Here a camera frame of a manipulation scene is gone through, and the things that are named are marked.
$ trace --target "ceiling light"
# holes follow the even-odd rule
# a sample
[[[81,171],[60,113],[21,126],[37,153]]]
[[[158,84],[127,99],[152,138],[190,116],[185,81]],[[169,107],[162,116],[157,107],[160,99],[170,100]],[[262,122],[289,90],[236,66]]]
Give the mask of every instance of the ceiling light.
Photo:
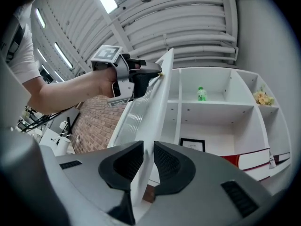
[[[100,2],[102,2],[107,13],[112,12],[118,7],[115,0],[100,0]]]
[[[62,79],[62,77],[55,71],[55,74],[62,80],[62,81],[64,81],[63,79]]]
[[[62,52],[62,50],[60,49],[60,47],[58,46],[57,43],[55,43],[55,48],[58,51],[58,53],[60,54],[60,56],[63,58],[63,60],[66,62],[66,64],[72,68],[72,64],[69,62],[69,60],[67,59],[67,57],[65,56],[65,54]]]
[[[42,25],[42,27],[45,28],[45,22],[44,22],[44,20],[43,20],[43,18],[41,16],[41,13],[40,13],[39,9],[36,9],[36,15],[37,15],[37,17],[38,17],[38,19],[39,19],[40,24]]]
[[[37,48],[37,51],[39,52],[39,54],[41,55],[41,57],[43,58],[43,60],[45,61],[45,62],[47,62],[46,61],[46,59],[45,59],[45,57],[42,55],[42,53],[40,52],[40,50]]]
[[[44,67],[44,65],[41,65],[43,67],[43,69],[47,72],[47,74],[49,74],[48,70]]]

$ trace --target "person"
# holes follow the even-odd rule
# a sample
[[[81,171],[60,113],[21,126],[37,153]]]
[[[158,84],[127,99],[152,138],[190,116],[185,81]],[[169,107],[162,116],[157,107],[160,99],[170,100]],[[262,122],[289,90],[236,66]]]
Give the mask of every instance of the person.
[[[27,1],[25,7],[33,1]],[[16,11],[16,17],[20,18],[23,10],[24,6],[20,7]],[[28,105],[43,114],[68,109],[97,95],[113,97],[112,84],[116,80],[116,72],[113,68],[92,71],[66,82],[47,84],[36,66],[32,33],[27,24],[20,45],[8,65],[19,82],[30,92]]]

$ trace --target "yellow flowers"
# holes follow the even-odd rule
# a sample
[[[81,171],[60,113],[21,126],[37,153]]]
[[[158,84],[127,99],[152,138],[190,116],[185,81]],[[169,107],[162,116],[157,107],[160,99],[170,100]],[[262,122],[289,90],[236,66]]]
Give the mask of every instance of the yellow flowers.
[[[261,87],[261,90],[255,92],[253,94],[254,99],[256,100],[256,103],[260,105],[272,105],[274,104],[274,98],[269,97],[267,93],[263,92],[263,88]]]

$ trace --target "brick wall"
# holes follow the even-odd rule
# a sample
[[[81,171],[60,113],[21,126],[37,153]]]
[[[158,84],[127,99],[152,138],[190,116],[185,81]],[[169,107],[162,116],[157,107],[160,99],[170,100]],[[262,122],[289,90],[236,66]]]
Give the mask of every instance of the brick wall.
[[[72,128],[71,139],[75,153],[86,153],[105,149],[112,133],[125,108],[109,108],[107,98],[94,97],[84,102],[80,108],[80,115]],[[80,143],[76,143],[76,136],[80,136]]]

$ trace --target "picture frame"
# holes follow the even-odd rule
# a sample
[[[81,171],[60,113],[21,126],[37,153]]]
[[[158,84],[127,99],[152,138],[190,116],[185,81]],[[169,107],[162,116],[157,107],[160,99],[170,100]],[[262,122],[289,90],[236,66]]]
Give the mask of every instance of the picture frame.
[[[205,148],[205,141],[204,140],[195,140],[195,139],[188,139],[188,138],[181,138],[180,145],[191,148],[194,150],[198,150],[201,152],[206,152]]]

